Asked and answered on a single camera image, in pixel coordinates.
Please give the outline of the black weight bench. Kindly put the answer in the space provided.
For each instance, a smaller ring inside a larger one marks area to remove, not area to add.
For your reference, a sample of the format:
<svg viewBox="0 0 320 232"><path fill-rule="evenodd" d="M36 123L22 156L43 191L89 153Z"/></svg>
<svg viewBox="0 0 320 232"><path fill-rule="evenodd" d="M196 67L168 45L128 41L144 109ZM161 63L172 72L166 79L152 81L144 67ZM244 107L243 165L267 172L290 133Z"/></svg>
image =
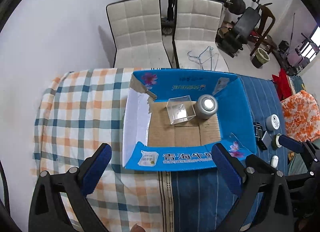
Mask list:
<svg viewBox="0 0 320 232"><path fill-rule="evenodd" d="M217 47L232 58L235 57L238 50L243 50L243 44L247 44L247 39L259 20L258 10L248 7L232 28L223 27L227 28L227 32L216 35Z"/></svg>

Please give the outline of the left white padded chair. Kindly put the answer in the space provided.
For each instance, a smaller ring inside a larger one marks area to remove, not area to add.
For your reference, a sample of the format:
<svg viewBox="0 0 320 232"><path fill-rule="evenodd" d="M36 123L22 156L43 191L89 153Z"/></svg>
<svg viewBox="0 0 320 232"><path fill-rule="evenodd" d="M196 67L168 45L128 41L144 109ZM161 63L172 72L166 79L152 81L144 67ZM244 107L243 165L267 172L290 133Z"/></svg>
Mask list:
<svg viewBox="0 0 320 232"><path fill-rule="evenodd" d="M171 68L162 38L160 0L111 3L106 14L116 47L114 68Z"/></svg>

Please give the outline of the blue cardboard box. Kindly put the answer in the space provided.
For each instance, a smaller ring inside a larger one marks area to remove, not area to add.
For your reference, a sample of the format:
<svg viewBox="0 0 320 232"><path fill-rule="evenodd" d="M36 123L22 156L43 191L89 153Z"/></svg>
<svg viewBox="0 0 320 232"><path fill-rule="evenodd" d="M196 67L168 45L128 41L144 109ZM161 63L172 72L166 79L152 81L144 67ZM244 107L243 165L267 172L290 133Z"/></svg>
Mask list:
<svg viewBox="0 0 320 232"><path fill-rule="evenodd" d="M195 69L132 73L124 113L124 168L213 168L216 143L239 160L257 151L251 108L238 75Z"/></svg>

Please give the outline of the silver tin gold lid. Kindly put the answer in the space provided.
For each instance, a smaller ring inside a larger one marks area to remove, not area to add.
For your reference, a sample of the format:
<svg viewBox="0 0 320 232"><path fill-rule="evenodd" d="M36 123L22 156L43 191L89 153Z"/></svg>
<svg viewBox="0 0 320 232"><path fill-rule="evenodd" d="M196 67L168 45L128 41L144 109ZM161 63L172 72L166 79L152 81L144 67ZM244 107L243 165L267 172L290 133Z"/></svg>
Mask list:
<svg viewBox="0 0 320 232"><path fill-rule="evenodd" d="M204 94L200 96L194 104L194 110L199 118L209 119L217 113L217 100L212 95Z"/></svg>

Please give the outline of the white earbuds case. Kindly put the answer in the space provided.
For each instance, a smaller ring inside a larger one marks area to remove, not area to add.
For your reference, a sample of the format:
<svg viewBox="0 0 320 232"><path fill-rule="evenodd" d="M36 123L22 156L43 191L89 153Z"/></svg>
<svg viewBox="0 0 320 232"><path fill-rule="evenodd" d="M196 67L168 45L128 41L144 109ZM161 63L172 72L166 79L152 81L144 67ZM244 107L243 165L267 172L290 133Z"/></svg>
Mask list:
<svg viewBox="0 0 320 232"><path fill-rule="evenodd" d="M272 156L271 161L270 161L270 166L272 166L272 168L277 168L278 166L278 162L279 162L279 157L277 155Z"/></svg>

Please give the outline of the right white padded chair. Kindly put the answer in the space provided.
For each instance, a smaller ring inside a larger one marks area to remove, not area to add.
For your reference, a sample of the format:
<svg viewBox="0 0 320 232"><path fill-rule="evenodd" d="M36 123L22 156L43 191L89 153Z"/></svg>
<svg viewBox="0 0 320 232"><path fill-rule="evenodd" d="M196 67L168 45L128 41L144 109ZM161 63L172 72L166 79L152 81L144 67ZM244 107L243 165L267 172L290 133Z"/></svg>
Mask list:
<svg viewBox="0 0 320 232"><path fill-rule="evenodd" d="M219 55L215 71L229 72L227 62L219 52L215 38L219 30L222 3L213 0L176 0L172 45L176 67L180 69L200 69L189 61L187 53L199 55L207 46ZM204 64L209 70L209 62Z"/></svg>

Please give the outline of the plaid checked cloth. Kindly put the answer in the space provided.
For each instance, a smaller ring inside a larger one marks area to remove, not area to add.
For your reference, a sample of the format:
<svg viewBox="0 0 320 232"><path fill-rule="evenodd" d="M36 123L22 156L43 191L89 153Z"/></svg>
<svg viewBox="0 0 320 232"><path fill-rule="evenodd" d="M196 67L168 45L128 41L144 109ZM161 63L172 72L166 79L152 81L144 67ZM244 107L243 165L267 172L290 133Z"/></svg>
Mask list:
<svg viewBox="0 0 320 232"><path fill-rule="evenodd" d="M65 173L107 143L112 158L88 202L109 231L163 231L159 175L122 166L123 118L131 68L68 72L45 90L34 124L31 173Z"/></svg>

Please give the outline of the red cloth item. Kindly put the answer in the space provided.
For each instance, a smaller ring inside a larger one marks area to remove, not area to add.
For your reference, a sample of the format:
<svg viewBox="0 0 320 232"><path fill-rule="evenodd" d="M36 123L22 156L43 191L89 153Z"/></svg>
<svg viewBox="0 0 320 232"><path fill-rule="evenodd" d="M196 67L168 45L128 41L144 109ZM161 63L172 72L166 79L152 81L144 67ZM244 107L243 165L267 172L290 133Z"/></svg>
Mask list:
<svg viewBox="0 0 320 232"><path fill-rule="evenodd" d="M272 81L276 86L277 95L280 101L292 95L287 74L283 68L280 69L278 75L272 75Z"/></svg>

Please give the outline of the white round tin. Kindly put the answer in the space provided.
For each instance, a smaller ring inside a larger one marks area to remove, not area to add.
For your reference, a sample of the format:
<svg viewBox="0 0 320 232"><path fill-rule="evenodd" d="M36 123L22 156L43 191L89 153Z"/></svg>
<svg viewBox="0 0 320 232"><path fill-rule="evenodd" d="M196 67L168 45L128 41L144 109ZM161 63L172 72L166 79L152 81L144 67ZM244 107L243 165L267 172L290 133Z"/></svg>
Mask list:
<svg viewBox="0 0 320 232"><path fill-rule="evenodd" d="M279 117L276 114L272 114L272 115L268 116L266 118L265 123L266 123L266 128L269 131L278 130L279 127L280 127L280 120L279 120Z"/></svg>

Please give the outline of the white padded chair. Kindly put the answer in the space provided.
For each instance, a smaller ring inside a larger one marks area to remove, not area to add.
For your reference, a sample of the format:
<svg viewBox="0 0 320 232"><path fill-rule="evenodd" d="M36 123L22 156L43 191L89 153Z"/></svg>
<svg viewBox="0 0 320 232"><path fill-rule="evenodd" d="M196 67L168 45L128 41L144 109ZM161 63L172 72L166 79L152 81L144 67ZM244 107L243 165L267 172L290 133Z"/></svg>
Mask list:
<svg viewBox="0 0 320 232"><path fill-rule="evenodd" d="M222 3L213 0L176 0L172 45L176 67L180 69L200 69L189 61L187 53L199 55L207 46L219 55L215 71L229 72L227 62L219 52L215 38L219 30ZM209 62L204 64L209 70Z"/></svg>
<svg viewBox="0 0 320 232"><path fill-rule="evenodd" d="M116 47L114 68L171 68L162 38L160 0L111 3L106 14Z"/></svg>

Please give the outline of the blue striped cloth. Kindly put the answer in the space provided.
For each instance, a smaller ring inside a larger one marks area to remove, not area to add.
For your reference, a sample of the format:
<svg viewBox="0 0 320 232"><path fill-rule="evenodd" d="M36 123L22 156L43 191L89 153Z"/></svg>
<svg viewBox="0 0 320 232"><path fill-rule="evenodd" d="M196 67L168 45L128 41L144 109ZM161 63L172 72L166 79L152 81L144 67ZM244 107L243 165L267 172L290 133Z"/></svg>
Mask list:
<svg viewBox="0 0 320 232"><path fill-rule="evenodd" d="M275 85L270 80L241 75L255 122L266 127L266 118L276 114L280 127L271 137L285 134L285 121ZM162 231L214 231L236 200L216 168L159 172Z"/></svg>

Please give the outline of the brown exercise bike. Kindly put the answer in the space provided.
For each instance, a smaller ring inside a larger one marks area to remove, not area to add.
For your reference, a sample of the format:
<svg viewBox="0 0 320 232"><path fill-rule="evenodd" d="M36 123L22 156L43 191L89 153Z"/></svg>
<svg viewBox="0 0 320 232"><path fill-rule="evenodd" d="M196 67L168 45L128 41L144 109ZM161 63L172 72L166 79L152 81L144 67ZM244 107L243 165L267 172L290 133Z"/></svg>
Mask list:
<svg viewBox="0 0 320 232"><path fill-rule="evenodd" d="M265 38L268 36L269 31L272 29L276 21L276 18L274 17L273 13L268 8L268 6L272 4L272 2L261 4L260 0L251 0L251 1L253 1L258 5L255 10L257 12L261 11L261 17L260 17L260 25L258 29L255 31L258 35L257 42L255 43L253 51L251 51L250 53L250 56L252 56L255 53L255 51L259 48L259 46L265 41ZM272 21L268 26L268 28L265 29L268 18L271 18Z"/></svg>

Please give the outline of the clear acrylic cube box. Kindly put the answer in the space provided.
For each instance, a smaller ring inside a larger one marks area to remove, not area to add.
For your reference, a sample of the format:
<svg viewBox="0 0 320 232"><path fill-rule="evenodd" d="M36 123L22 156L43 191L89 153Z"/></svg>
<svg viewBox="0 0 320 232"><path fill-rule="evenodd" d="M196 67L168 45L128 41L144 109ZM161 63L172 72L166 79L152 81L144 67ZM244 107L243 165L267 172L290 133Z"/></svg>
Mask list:
<svg viewBox="0 0 320 232"><path fill-rule="evenodd" d="M170 98L167 102L167 112L171 125L192 120L195 116L193 101L189 95Z"/></svg>

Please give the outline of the orange floral cushion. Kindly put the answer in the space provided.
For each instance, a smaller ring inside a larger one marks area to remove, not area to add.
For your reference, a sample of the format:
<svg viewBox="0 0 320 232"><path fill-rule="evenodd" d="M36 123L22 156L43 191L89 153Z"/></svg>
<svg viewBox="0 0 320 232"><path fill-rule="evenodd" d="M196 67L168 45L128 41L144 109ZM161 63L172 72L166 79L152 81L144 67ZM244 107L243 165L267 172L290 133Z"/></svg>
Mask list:
<svg viewBox="0 0 320 232"><path fill-rule="evenodd" d="M319 138L319 108L316 99L301 90L281 101L287 136L314 142Z"/></svg>

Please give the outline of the green waste bin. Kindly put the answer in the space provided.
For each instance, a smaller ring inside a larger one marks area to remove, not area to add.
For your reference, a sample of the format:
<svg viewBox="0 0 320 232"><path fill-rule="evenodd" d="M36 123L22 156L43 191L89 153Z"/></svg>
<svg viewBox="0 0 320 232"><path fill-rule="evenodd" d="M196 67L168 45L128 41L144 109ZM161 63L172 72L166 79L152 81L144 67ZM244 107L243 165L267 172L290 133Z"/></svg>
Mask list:
<svg viewBox="0 0 320 232"><path fill-rule="evenodd" d="M251 62L254 67L261 68L264 64L269 62L269 60L270 60L270 57L269 57L267 51L265 51L262 48L258 48L255 51L255 55L253 56L253 59Z"/></svg>

